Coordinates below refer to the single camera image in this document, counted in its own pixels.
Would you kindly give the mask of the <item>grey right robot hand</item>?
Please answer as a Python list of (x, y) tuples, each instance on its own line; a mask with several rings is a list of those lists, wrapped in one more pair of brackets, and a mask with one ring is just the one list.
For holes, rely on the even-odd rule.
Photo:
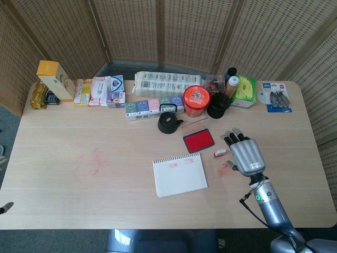
[(227, 166), (245, 177), (263, 173), (265, 160), (254, 139), (245, 136), (238, 128), (226, 131), (221, 139), (230, 148), (234, 161), (227, 160)]

